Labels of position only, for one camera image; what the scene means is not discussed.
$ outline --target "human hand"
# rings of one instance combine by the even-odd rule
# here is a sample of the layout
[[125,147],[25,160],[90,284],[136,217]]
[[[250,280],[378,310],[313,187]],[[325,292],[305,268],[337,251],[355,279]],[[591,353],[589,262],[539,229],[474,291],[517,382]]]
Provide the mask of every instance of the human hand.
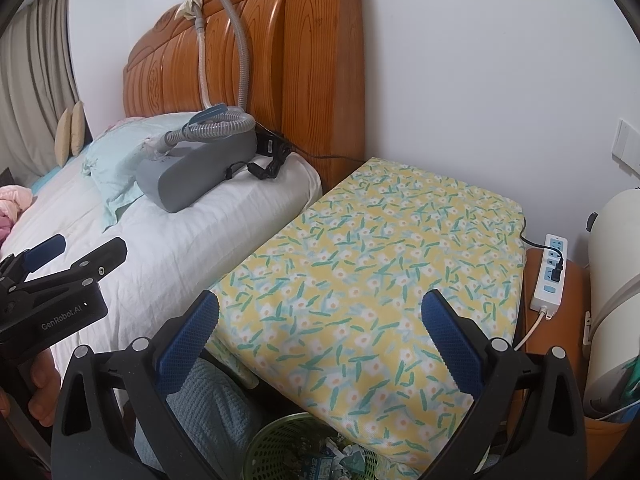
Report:
[[[60,394],[60,374],[56,370],[51,350],[46,349],[33,360],[31,365],[31,380],[37,391],[29,401],[29,411],[33,418],[45,428],[53,425],[56,416],[56,404]],[[5,418],[9,416],[9,399],[0,390],[0,413]]]

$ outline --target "gray machine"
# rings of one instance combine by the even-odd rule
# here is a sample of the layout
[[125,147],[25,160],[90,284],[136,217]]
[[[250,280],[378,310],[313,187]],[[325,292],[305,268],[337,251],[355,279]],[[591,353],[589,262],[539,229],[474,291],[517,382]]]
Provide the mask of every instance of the gray machine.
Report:
[[256,153],[255,119],[246,113],[249,51],[240,18],[230,0],[220,0],[233,25],[240,60],[238,106],[212,106],[205,72],[205,26],[202,0],[186,0],[178,15],[194,19],[198,36],[198,75],[204,111],[181,129],[152,140],[152,153],[136,170],[142,192],[169,213],[190,206]]

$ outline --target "white appliance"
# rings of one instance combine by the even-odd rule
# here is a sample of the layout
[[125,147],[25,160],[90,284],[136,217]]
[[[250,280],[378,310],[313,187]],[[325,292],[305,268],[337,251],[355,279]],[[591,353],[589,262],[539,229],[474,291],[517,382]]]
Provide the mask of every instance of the white appliance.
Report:
[[584,412],[597,418],[620,407],[640,354],[640,190],[613,197],[599,213],[589,240],[591,327]]

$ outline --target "yellow floral fabric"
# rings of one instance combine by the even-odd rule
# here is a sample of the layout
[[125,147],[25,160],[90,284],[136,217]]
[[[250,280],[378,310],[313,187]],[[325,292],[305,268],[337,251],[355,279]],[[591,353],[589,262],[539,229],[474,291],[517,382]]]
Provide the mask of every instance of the yellow floral fabric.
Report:
[[421,299],[437,288],[487,337],[511,341],[522,219],[508,198],[372,158],[213,286],[221,315],[207,347],[386,457],[379,478],[415,477],[472,403]]

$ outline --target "power strip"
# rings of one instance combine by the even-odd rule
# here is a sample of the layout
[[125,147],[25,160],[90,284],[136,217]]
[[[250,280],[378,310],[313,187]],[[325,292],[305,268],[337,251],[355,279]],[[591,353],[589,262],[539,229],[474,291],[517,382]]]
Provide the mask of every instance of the power strip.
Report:
[[545,238],[545,245],[558,249],[562,253],[564,264],[562,266],[562,272],[560,273],[560,281],[554,282],[551,280],[551,271],[556,268],[556,263],[560,259],[558,253],[545,249],[542,253],[542,264],[540,265],[540,272],[538,273],[538,282],[536,283],[536,290],[533,293],[533,298],[529,305],[531,310],[540,312],[541,308],[546,308],[546,318],[551,319],[558,311],[560,303],[562,303],[562,290],[564,289],[564,276],[566,274],[567,257],[566,247],[567,241],[565,238],[547,235]]

